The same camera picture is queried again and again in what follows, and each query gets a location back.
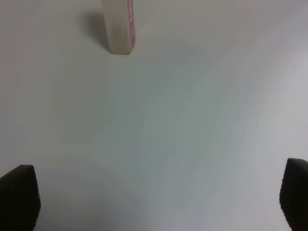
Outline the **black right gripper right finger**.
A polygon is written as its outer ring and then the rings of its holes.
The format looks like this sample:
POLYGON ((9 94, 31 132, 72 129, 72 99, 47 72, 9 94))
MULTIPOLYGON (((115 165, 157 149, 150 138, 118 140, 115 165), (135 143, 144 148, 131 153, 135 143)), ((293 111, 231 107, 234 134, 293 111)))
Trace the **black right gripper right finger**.
POLYGON ((293 231, 308 230, 308 162, 287 160, 279 195, 281 209, 293 231))

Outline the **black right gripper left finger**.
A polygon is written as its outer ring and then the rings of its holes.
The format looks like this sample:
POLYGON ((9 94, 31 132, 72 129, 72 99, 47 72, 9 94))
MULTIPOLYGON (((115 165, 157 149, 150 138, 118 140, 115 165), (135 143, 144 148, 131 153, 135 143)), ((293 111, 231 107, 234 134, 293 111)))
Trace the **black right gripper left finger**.
POLYGON ((41 209, 33 165, 19 165, 0 178, 0 229, 32 231, 41 209))

